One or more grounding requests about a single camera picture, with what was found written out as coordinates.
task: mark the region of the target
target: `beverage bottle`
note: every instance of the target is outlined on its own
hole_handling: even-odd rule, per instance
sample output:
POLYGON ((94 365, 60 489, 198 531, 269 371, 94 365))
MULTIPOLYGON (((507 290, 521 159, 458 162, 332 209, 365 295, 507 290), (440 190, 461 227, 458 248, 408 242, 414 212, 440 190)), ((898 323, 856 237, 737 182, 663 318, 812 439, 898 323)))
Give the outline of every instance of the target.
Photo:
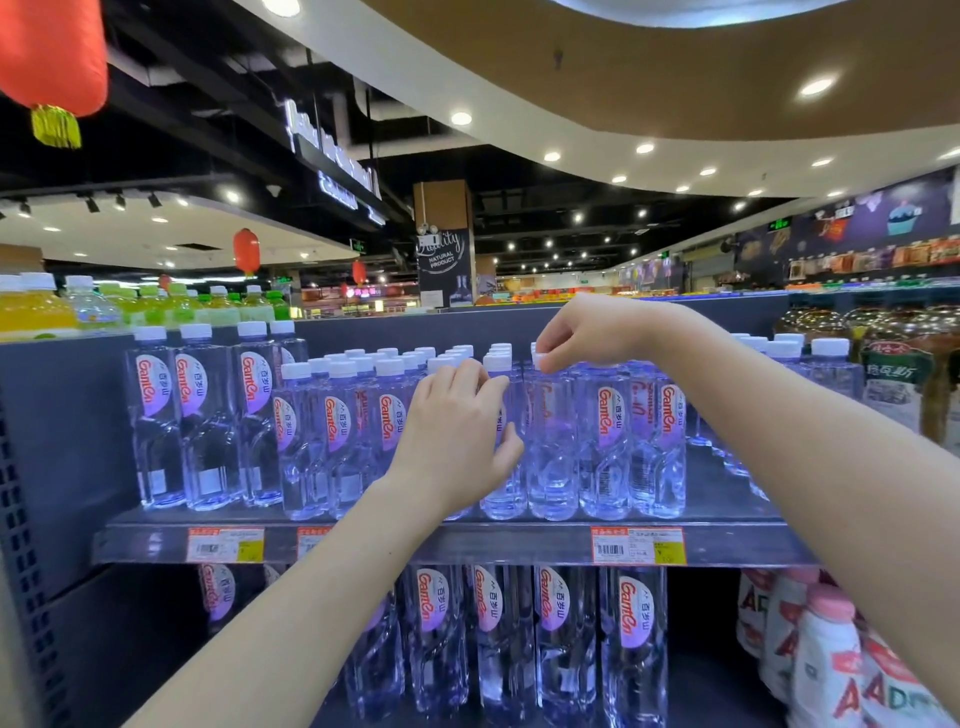
POLYGON ((206 317, 211 326, 235 327, 240 323, 240 308, 227 298, 227 287, 210 286, 210 304, 206 308, 206 317))
POLYGON ((124 379, 140 502, 148 508, 181 505, 186 495, 173 350, 166 345, 164 327, 136 328, 133 340, 136 346, 125 353, 124 379))
POLYGON ((618 369, 584 367, 574 391, 580 501, 589 516, 620 521, 630 511, 629 379, 618 369))
POLYGON ((291 521, 303 521, 329 507, 329 493, 318 488, 323 481, 317 470, 324 466, 314 430, 318 393, 308 362, 284 364, 282 374, 282 388, 274 393, 274 427, 283 512, 291 521))
POLYGON ((863 399, 863 367, 850 361, 850 339, 814 339, 810 344, 813 354, 807 362, 809 377, 853 400, 863 399))
POLYGON ((777 700, 790 698, 794 657, 797 653, 797 625, 806 604, 806 590, 820 581, 820 570, 813 567, 784 569, 777 575, 770 594, 763 651, 760 653, 760 679, 777 700))
MULTIPOLYGON (((490 376, 507 376, 510 385, 503 393, 503 403, 500 406, 500 415, 496 420, 496 443, 500 446, 500 438, 507 423, 519 426, 519 405, 523 401, 523 380, 513 371, 513 362, 508 354, 487 354, 483 360, 484 368, 490 376)), ((508 521, 521 516, 527 510, 527 490, 520 466, 507 476, 502 486, 497 488, 480 501, 480 507, 494 521, 508 521)))
POLYGON ((414 702, 428 717, 451 717, 468 697, 463 569, 411 566, 401 578, 414 702))
POLYGON ((856 609, 839 588, 813 584, 800 617, 790 728, 860 728, 862 659, 856 609))
POLYGON ((666 725, 666 569, 600 570, 604 713, 612 728, 666 725))
POLYGON ((484 717, 492 725, 520 725, 537 709, 533 568, 471 568, 484 717))
POLYGON ((237 325, 240 343, 230 348, 233 377, 240 402, 240 475, 250 505, 272 505, 282 499, 274 427, 274 353, 262 321, 237 325))
POLYGON ((403 639, 393 590, 373 610, 347 656, 344 684, 347 700, 359 720, 377 722, 399 707, 406 683, 403 639))
POLYGON ((244 496, 230 348, 210 324, 180 327, 175 350, 187 505, 209 511, 244 496))
POLYGON ((580 506, 573 382, 568 372, 545 374, 540 355, 527 382, 530 427, 525 433, 530 510, 548 521, 566 521, 580 506))
POLYGON ((538 702, 557 728, 593 724, 597 569, 535 567, 538 702))

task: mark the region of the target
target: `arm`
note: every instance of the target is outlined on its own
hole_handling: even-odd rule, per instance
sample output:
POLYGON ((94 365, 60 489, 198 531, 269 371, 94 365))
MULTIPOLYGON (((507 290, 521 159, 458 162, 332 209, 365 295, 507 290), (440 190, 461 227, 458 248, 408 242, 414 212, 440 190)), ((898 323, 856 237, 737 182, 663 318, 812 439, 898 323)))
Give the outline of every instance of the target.
POLYGON ((308 726, 420 543, 503 482, 523 453, 513 427, 494 451, 508 381, 485 379, 472 359, 424 379, 387 474, 127 728, 308 726))
POLYGON ((960 460, 672 303, 577 297, 538 350, 556 371, 650 359, 747 465, 877 631, 960 715, 960 460))

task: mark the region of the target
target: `price tag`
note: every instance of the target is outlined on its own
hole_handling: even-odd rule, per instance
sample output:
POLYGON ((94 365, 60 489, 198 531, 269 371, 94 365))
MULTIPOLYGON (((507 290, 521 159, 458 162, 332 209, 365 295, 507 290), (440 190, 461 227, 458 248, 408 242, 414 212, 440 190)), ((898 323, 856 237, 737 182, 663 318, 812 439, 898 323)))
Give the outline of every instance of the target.
POLYGON ((684 530, 679 527, 595 525, 590 527, 590 538, 593 563, 599 566, 686 566, 684 530))
POLYGON ((310 549, 323 540, 324 536, 333 528, 332 525, 302 526, 297 529, 297 561, 302 559, 310 549))
POLYGON ((259 564, 263 528, 191 528, 186 539, 188 563, 259 564))

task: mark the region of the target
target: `white bottle cap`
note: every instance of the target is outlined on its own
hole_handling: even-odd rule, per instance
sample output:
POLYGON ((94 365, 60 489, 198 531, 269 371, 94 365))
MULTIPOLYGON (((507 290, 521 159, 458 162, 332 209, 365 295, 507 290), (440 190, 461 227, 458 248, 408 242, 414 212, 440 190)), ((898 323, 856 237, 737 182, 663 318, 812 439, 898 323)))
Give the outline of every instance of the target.
POLYGON ((270 333, 274 336, 279 333, 294 333, 294 323, 292 321, 271 321, 270 333))
POLYGON ((167 329, 164 327, 133 327, 134 341, 166 341, 167 329))
POLYGON ((810 342, 810 353, 814 356, 849 356, 850 339, 814 339, 810 342))
POLYGON ((399 356, 391 356, 387 359, 380 359, 376 362, 377 376, 399 376, 403 374, 403 359, 399 356))
POLYGON ((346 376, 357 376, 357 365, 353 359, 331 359, 330 378, 343 379, 346 376))
POLYGON ((241 321, 237 324, 238 336, 266 336, 267 322, 265 321, 241 321))
POLYGON ((280 367, 280 376, 284 379, 309 379, 312 374, 308 361, 292 361, 280 367))

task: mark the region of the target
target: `forearm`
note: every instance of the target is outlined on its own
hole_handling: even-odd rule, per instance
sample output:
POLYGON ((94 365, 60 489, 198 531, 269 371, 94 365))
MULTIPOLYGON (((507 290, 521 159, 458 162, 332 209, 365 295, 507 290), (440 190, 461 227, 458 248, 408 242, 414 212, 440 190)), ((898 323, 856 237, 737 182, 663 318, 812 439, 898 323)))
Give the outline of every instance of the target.
POLYGON ((374 608, 443 517, 404 483, 375 482, 128 728, 308 726, 374 608))

